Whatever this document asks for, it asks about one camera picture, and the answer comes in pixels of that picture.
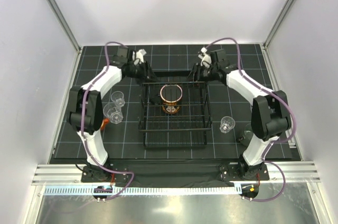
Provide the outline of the black red skull mug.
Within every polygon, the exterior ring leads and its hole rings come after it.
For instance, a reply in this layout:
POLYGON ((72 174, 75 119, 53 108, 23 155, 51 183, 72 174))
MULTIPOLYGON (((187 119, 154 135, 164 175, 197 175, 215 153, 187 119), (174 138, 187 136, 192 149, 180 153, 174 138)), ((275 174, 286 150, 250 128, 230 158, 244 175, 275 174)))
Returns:
POLYGON ((158 105, 161 110, 169 115, 178 113, 181 109, 180 102, 183 98, 183 89, 179 85, 163 85, 155 95, 149 98, 153 105, 158 105))

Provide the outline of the small orange cup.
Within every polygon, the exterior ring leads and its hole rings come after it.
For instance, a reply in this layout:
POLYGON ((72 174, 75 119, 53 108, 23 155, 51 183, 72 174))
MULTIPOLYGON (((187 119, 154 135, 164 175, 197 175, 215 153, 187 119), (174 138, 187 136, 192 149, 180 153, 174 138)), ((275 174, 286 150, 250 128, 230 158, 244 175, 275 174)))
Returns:
POLYGON ((106 125, 109 124, 109 123, 110 123, 109 119, 108 119, 108 118, 105 118, 105 119, 102 121, 100 130, 104 130, 105 127, 106 127, 106 125))

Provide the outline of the grey green mug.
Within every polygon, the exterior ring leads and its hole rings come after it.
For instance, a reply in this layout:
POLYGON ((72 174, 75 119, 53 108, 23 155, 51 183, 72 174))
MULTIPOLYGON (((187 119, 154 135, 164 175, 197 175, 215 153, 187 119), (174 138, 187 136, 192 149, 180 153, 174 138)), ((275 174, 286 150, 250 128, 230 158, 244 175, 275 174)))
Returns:
POLYGON ((244 129, 242 130, 241 134, 240 134, 240 137, 238 137, 236 139, 237 143, 245 146, 245 147, 248 147, 251 140, 252 140, 252 137, 253 137, 254 133, 252 131, 252 127, 251 127, 251 124, 248 123, 244 129))

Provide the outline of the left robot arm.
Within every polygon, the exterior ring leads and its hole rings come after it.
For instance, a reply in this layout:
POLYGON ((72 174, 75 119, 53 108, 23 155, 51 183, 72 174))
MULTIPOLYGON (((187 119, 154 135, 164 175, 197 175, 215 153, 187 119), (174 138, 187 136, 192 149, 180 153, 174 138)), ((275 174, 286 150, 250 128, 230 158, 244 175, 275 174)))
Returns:
POLYGON ((147 53, 144 49, 133 50, 122 45, 112 57, 107 51, 105 46, 106 65, 103 69, 88 83, 70 89, 66 109, 67 122, 80 137, 87 155, 83 178, 100 182, 108 181, 114 173, 100 132, 104 121, 102 98, 125 77, 142 82, 156 79, 144 59, 147 53))

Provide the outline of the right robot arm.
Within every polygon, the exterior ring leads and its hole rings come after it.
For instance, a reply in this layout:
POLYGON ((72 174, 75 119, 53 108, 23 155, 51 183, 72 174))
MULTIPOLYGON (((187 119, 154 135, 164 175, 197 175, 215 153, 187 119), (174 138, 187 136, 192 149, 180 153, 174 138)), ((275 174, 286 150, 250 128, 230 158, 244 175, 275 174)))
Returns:
POLYGON ((188 76, 191 81, 219 81, 240 94, 251 106, 253 136, 240 155, 237 174, 241 179, 251 180, 262 169, 265 157, 277 143, 282 133, 292 126, 287 107, 287 96, 273 91, 253 80, 239 65, 231 65, 223 49, 211 53, 203 47, 198 52, 188 76))

